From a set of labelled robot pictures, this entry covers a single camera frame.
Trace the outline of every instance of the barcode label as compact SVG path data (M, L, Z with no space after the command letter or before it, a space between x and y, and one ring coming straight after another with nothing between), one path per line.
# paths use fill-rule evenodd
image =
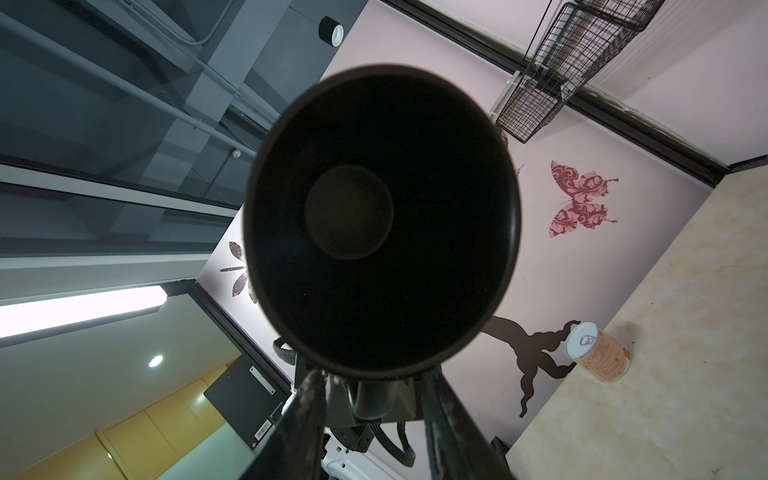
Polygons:
M254 437L256 437L256 440L261 440L266 435L266 433L270 430L271 426L272 426L272 422L270 422L269 419L264 420L264 423L261 425L261 428L259 429L258 432L256 432L256 435L254 435Z

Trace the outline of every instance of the black panel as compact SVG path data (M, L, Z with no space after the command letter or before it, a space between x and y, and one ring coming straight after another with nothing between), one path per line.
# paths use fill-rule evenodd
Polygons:
M264 439L257 439L256 433L264 422L273 422L271 415L275 411L279 412L277 407L288 400L288 396L277 388L275 382L270 382L275 388L275 393L271 395L250 372L252 367L259 370L268 381L271 380L248 356L241 355L208 387L205 397L248 447L254 449Z
M266 377L274 381L273 385L286 396L290 395L290 379L261 351L259 346L235 323L235 321L219 306L218 303L200 286L195 283L188 292L197 305L213 320L227 338L246 356L249 356Z

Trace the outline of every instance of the can pull tab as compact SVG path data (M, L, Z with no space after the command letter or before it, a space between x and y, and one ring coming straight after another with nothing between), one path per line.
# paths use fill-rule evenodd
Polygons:
M579 345L591 345L596 340L596 337L593 337L592 335L584 335L581 337L581 339L578 341Z

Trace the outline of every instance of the yellow wall panel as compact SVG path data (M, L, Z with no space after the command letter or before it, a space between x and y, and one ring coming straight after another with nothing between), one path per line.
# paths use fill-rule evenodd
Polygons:
M179 457L185 456L208 436L197 417L176 394L165 397L145 412Z
M89 435L48 457L12 480L124 480L96 435Z
M224 424L224 417L208 402L203 392L208 388L202 379L174 393L197 417L206 432L213 433Z
M211 386L216 382L216 379L221 376L224 371L227 370L227 367L222 365L219 368L215 369L213 372L209 373L208 375L203 377L203 381L208 384L208 386Z
M179 459L145 411L106 430L104 435L135 480L154 480Z

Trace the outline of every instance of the beverage can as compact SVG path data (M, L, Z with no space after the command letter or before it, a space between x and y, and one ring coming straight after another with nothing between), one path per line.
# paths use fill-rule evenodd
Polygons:
M592 322L576 326L565 339L565 355L601 382L615 382L629 370L632 355Z

